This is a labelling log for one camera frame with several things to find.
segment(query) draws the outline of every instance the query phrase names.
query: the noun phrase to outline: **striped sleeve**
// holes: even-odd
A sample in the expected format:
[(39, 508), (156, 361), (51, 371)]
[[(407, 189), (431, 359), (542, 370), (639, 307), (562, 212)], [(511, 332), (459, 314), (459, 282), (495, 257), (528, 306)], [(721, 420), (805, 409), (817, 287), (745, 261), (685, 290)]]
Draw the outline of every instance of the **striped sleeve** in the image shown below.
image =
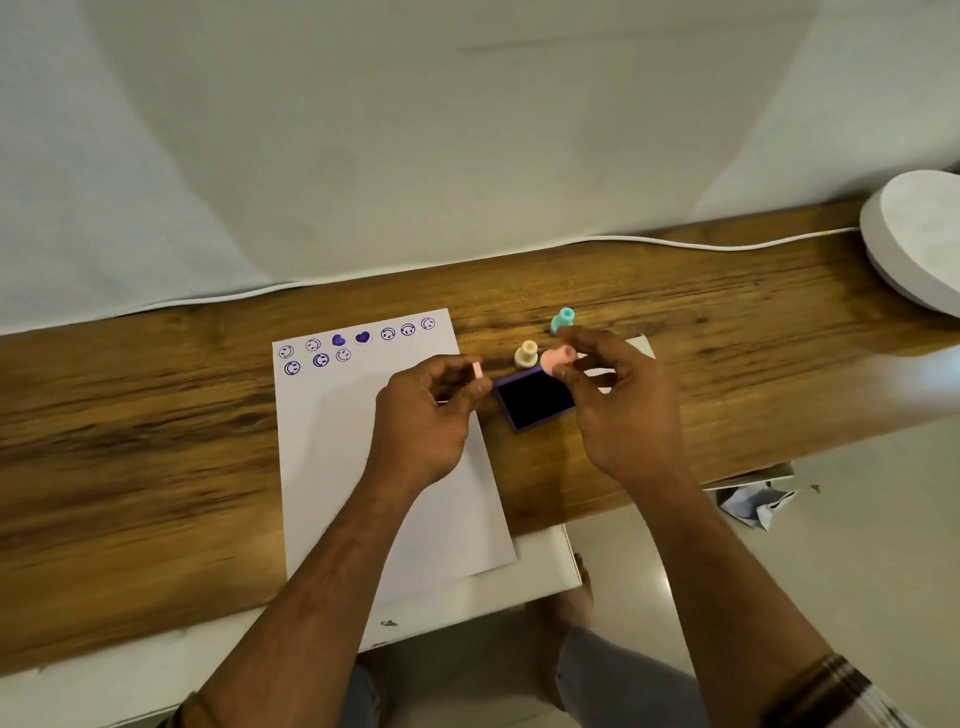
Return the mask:
[(830, 655), (764, 715), (768, 728), (920, 728), (841, 655)]

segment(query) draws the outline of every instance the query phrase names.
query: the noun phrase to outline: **hand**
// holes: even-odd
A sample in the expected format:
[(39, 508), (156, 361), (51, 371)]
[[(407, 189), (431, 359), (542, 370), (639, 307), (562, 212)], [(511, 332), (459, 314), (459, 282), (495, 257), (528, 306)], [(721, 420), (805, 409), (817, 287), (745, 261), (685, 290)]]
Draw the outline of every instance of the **hand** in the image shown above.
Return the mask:
[[(554, 368), (577, 404), (577, 424), (590, 461), (634, 489), (692, 478), (684, 457), (680, 405), (662, 365), (609, 331), (561, 327), (557, 335), (587, 356)], [(616, 374), (587, 376), (590, 369)], [(609, 394), (597, 387), (612, 386)]]
[(474, 378), (475, 361), (480, 357), (431, 356), (390, 377), (376, 396), (365, 478), (399, 481), (416, 497), (457, 466), (470, 413), (493, 387), (485, 376)]

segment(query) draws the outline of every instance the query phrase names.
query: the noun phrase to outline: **leg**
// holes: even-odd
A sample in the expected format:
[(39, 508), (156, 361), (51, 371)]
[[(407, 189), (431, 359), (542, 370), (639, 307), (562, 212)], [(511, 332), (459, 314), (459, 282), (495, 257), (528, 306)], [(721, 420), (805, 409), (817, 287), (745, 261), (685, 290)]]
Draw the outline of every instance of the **leg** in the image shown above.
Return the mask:
[(579, 556), (577, 564), (584, 585), (535, 608), (544, 636), (541, 674), (554, 705), (585, 728), (708, 728), (694, 678), (589, 631), (593, 593)]
[(337, 728), (377, 728), (379, 725), (380, 698), (376, 687), (367, 669), (354, 665)]

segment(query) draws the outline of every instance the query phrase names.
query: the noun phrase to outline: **wooden table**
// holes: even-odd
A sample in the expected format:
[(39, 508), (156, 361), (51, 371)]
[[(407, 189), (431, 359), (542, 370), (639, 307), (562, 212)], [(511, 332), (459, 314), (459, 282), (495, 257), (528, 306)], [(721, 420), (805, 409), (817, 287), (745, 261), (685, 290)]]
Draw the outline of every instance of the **wooden table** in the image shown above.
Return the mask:
[[(855, 225), (860, 202), (683, 226), (743, 244)], [(739, 254), (589, 243), (0, 339), (0, 672), (267, 602), (284, 582), (271, 342), (447, 306), (511, 371), (563, 305), (645, 333), (679, 381), (702, 481), (960, 411), (960, 322), (858, 235)], [(574, 418), (481, 411), (511, 530), (626, 502)]]

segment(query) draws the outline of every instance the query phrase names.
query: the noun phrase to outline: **white backdrop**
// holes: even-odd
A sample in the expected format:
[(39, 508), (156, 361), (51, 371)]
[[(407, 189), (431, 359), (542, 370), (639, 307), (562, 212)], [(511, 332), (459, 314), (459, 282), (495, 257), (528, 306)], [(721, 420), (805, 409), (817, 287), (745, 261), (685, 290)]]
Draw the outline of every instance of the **white backdrop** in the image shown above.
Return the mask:
[(7, 0), (0, 332), (946, 166), (958, 27), (958, 0)]

